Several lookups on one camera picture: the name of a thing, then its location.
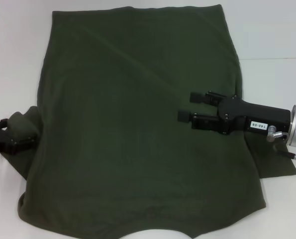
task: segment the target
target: white surface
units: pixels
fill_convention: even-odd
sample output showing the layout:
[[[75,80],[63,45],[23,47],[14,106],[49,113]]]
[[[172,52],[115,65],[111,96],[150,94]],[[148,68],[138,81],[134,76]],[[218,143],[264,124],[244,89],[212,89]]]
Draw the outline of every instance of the white surface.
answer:
[[[266,123],[260,123],[260,122],[255,122],[255,121],[251,122],[251,128],[258,128],[261,130],[267,130],[267,127],[268,127],[268,124],[266,124]]]
[[[290,110],[296,104],[296,59],[274,58],[296,58],[296,0],[0,0],[0,119],[36,104],[53,10],[218,3],[242,59],[245,100]],[[296,239],[296,176],[265,179],[262,186],[266,209],[198,239]],[[19,219],[17,201],[24,190],[25,181],[0,156],[0,239],[68,239]],[[124,239],[150,238],[189,237],[150,230]]]

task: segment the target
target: t-shirt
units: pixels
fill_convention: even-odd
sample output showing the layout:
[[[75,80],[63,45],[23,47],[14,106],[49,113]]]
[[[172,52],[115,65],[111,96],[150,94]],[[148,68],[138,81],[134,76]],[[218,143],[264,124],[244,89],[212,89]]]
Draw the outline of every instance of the t-shirt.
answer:
[[[37,107],[9,119],[14,136],[39,136],[5,155],[27,179],[20,218],[83,239],[194,238],[264,208],[260,176],[296,170],[261,135],[178,122],[216,115],[189,102],[207,91],[242,95],[221,5],[53,12]]]

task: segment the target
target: robotic arm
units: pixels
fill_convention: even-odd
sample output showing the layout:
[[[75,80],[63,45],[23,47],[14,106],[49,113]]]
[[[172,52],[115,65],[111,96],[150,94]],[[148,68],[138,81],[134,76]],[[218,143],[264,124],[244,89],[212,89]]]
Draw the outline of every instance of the robotic arm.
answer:
[[[0,152],[14,155],[20,151],[34,148],[37,145],[36,138],[27,138],[24,140],[15,139],[7,130],[7,119],[0,121]]]
[[[217,107],[216,116],[179,111],[178,121],[192,122],[193,129],[213,130],[228,135],[234,130],[266,135],[268,142],[282,138],[296,147],[296,106],[293,110],[251,104],[237,96],[223,96],[213,92],[205,95],[192,92],[191,103],[205,103]],[[279,152],[296,160],[296,154]]]

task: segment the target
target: label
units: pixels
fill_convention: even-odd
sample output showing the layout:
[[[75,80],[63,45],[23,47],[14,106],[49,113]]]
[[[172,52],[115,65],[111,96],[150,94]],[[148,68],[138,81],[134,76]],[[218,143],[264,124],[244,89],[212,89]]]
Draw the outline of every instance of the label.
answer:
[[[251,122],[251,128],[259,128],[259,129],[262,129],[262,130],[267,130],[268,124],[252,121]]]

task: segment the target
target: white table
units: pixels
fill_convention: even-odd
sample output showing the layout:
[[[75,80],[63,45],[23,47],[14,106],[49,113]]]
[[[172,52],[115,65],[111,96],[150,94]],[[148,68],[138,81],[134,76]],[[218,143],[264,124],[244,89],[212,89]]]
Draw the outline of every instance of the white table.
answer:
[[[0,119],[36,105],[53,10],[218,3],[241,59],[245,100],[291,110],[296,104],[296,0],[0,0]],[[296,239],[296,176],[264,179],[262,187],[267,208],[198,239]],[[24,190],[25,181],[0,156],[0,239],[68,239],[19,219],[17,201]],[[124,239],[151,238],[189,239],[166,230]]]

